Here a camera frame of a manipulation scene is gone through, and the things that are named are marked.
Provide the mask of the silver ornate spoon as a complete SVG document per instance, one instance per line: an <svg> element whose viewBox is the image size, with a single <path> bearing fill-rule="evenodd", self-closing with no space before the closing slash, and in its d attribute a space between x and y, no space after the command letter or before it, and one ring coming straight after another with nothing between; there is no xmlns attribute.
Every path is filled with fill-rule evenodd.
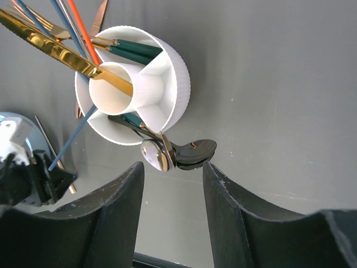
<svg viewBox="0 0 357 268"><path fill-rule="evenodd" d="M163 151L161 150L161 146L153 139L144 138L138 131L134 132L143 139L141 153L146 161L155 169L164 171L164 168L167 167L167 161L162 158Z"/></svg>

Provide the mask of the gold spoon green handle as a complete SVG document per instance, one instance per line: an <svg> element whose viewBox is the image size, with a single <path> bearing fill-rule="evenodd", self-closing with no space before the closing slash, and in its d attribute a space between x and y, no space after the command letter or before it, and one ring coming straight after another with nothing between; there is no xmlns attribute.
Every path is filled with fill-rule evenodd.
<svg viewBox="0 0 357 268"><path fill-rule="evenodd" d="M118 116L118 122L131 130L138 131L140 134L147 136L148 139L155 140L161 146L161 150L163 151L162 158L167 161L167 167L164 168L163 172L167 172L176 166L176 156L173 147L162 132L154 133L141 119L139 119L139 117L133 114L123 114Z"/></svg>

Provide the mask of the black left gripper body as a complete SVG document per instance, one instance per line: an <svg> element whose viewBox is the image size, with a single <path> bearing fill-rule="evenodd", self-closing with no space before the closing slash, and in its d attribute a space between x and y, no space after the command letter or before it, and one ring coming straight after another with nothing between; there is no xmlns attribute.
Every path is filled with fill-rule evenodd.
<svg viewBox="0 0 357 268"><path fill-rule="evenodd" d="M1 204L25 203L40 207L58 202L78 175L58 166L49 170L50 164L43 150L34 152L29 165L16 163L14 153L2 160Z"/></svg>

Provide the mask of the light blue headphones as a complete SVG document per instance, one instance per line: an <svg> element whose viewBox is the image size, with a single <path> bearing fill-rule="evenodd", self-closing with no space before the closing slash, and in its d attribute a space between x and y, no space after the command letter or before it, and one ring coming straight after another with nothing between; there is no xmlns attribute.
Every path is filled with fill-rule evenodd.
<svg viewBox="0 0 357 268"><path fill-rule="evenodd" d="M20 123L20 138L23 140L22 146L28 155L33 156L35 150L41 150L47 156L51 156L50 148L42 131L33 121L18 113L1 112L1 121L8 117L14 118L16 123Z"/></svg>

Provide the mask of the orange chopstick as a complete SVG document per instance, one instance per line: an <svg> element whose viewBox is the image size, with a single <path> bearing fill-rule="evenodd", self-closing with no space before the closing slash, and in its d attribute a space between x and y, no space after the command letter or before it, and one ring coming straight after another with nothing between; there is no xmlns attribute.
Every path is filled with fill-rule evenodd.
<svg viewBox="0 0 357 268"><path fill-rule="evenodd" d="M54 150L54 148L53 148L53 146L52 146L52 144L51 144L51 142L50 142L50 140L49 140L49 138L48 138L48 136L47 136L47 134L46 134L46 132L45 132L45 130L44 130L44 128L43 128L41 122L40 122L40 120L39 120L39 118L38 118L36 115L34 115L34 117L35 117L35 120L36 120L36 122L37 122L37 124L38 124L38 127L40 128L42 134L43 134L44 137L45 137L45 140L46 140L46 142L47 142L47 144L48 144L48 146L49 146L49 148L50 148L52 154L53 154L55 157L57 157L57 153L56 153L56 151ZM58 160L58 161L57 161L57 165L58 165L58 167L60 167L60 168L62 168L62 169L65 168L61 160ZM75 194L75 193L76 193L76 187L75 187L75 185L74 185L74 184L71 184L71 185L69 186L69 190L70 190L70 193L71 193L71 194Z"/></svg>
<svg viewBox="0 0 357 268"><path fill-rule="evenodd" d="M80 28L80 32L81 34L83 35L83 38L84 38L84 41L86 43L86 47L88 48L89 50L89 54L91 56L91 59L93 60L93 62L97 65L100 65L102 62L100 61L95 49L94 49L94 46L91 42L91 39L88 35L88 32L84 26L84 23L83 23L83 20L81 19L81 16L79 14L79 11L75 5L75 2L73 0L67 0L70 8L71 8L71 11L76 19L76 22Z"/></svg>

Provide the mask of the copper utensil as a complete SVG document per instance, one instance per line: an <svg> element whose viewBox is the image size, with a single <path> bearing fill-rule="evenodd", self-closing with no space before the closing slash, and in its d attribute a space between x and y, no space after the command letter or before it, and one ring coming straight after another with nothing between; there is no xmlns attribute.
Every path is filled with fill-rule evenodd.
<svg viewBox="0 0 357 268"><path fill-rule="evenodd" d="M91 30L90 30L90 34L92 36L97 35L99 33L99 31L102 29L104 16L105 16L105 12L107 9L107 4L108 4L108 0L104 0L102 2L102 4L100 5L100 7L98 8L98 11L94 18L94 22L93 22ZM80 41L81 47L83 48L83 50L85 52L86 58L89 59L90 61L92 61L92 56L88 50L88 47L87 47L85 41L83 40L82 35L79 35L78 39ZM75 103L75 117L76 117L76 119L81 119L83 117L83 113L79 107L78 101L76 101L76 103Z"/></svg>

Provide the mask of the silver copper chopstick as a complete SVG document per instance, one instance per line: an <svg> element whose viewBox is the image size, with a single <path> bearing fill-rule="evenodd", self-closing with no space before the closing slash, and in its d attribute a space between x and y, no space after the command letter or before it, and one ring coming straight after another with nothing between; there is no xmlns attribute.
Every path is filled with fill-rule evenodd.
<svg viewBox="0 0 357 268"><path fill-rule="evenodd" d="M70 24L70 26L71 26L72 31L74 32L75 39L79 42L79 44L80 44L82 50L84 51L83 54L85 54L85 57L86 57L88 60L91 60L90 53L89 53L89 51L88 51L88 49L87 49L87 47L86 47L84 41L82 40L81 35L80 35L80 32L79 32L79 30L77 29L77 27L76 27L76 25L75 25L75 23L74 23L74 21L73 21L71 15L70 15L68 9L66 8L64 1L63 1L63 0L59 0L59 5L60 5L60 7L61 7L63 13L65 14L65 17L66 17L66 19L68 20L68 22L69 22L69 24Z"/></svg>

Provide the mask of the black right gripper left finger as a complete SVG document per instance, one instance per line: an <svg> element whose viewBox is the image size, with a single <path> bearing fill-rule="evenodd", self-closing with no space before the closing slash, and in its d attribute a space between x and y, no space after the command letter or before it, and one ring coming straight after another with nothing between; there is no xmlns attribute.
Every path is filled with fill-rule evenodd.
<svg viewBox="0 0 357 268"><path fill-rule="evenodd" d="M131 267L144 187L137 162L49 212L1 206L2 267Z"/></svg>

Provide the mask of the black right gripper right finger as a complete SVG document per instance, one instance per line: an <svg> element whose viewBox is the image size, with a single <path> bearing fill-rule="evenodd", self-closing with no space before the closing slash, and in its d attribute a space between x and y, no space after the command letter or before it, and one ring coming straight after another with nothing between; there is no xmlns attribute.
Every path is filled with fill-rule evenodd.
<svg viewBox="0 0 357 268"><path fill-rule="evenodd" d="M215 267L355 267L356 210L307 215L272 204L203 166Z"/></svg>

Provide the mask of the black spoon long handle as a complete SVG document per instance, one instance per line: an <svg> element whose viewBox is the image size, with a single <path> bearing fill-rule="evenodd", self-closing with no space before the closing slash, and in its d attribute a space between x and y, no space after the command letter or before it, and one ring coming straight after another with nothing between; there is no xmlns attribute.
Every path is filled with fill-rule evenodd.
<svg viewBox="0 0 357 268"><path fill-rule="evenodd" d="M109 115L108 119L122 125L118 122L118 116L120 115ZM185 145L177 145L171 141L170 143L176 156L176 166L173 168L179 168L181 170L195 170L202 167L204 161L208 161L214 156L217 148L216 141L210 139L197 140Z"/></svg>

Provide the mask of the white divided round container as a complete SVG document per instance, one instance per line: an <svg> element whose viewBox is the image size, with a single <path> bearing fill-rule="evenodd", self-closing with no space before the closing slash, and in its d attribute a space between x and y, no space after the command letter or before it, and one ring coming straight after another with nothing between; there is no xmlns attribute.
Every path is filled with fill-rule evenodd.
<svg viewBox="0 0 357 268"><path fill-rule="evenodd" d="M75 74L76 100L83 114L96 111L87 123L102 138L123 146L142 143L127 127L109 120L110 115L135 113L155 133L165 132L184 114L190 99L190 76L182 57L169 44L133 26L114 26L97 34L104 39L120 39L158 47L161 52L141 65L105 50L97 49L101 66L133 84L130 97L104 80L87 82Z"/></svg>

